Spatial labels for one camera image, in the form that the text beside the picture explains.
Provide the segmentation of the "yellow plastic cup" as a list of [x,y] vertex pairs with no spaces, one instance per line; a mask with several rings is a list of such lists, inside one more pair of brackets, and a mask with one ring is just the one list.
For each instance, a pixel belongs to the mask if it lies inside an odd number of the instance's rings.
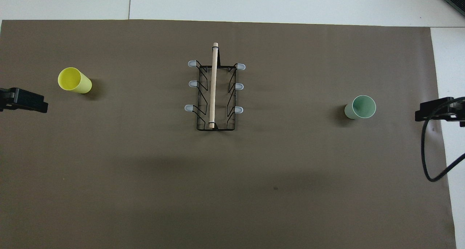
[[58,85],[65,91],[85,94],[92,88],[92,81],[77,68],[63,69],[57,78]]

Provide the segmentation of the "pale green plastic cup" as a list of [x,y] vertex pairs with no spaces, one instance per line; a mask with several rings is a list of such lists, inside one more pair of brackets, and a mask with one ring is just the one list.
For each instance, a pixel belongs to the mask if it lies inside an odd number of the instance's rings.
[[344,107],[344,114],[349,119],[368,119],[376,112],[376,103],[370,96],[359,95]]

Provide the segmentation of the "brown table mat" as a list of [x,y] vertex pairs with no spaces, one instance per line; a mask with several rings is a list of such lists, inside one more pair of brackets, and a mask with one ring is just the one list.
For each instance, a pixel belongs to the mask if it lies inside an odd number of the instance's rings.
[[[214,42],[246,65],[231,132],[184,111]],[[438,98],[429,28],[10,20],[0,87],[49,103],[0,113],[0,249],[456,247],[414,120]],[[376,112],[349,119],[359,95]]]

